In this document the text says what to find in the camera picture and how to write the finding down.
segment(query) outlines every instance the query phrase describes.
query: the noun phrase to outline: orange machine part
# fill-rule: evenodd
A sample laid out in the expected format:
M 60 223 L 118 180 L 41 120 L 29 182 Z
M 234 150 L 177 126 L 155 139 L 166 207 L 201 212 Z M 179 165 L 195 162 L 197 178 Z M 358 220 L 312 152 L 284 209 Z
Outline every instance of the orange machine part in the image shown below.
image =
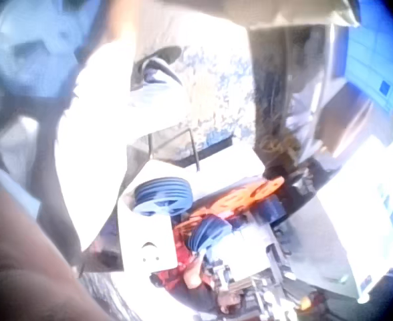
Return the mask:
M 200 207 L 192 212 L 189 219 L 178 224 L 174 230 L 178 231 L 182 236 L 187 237 L 192 230 L 201 222 L 208 214 L 217 215 L 223 219 L 227 219 L 233 215 L 243 212 L 255 203 L 258 203 L 273 194 L 284 183 L 283 177 L 277 177 L 272 181 L 257 181 L 243 185 L 229 191 L 221 198 L 207 207 Z

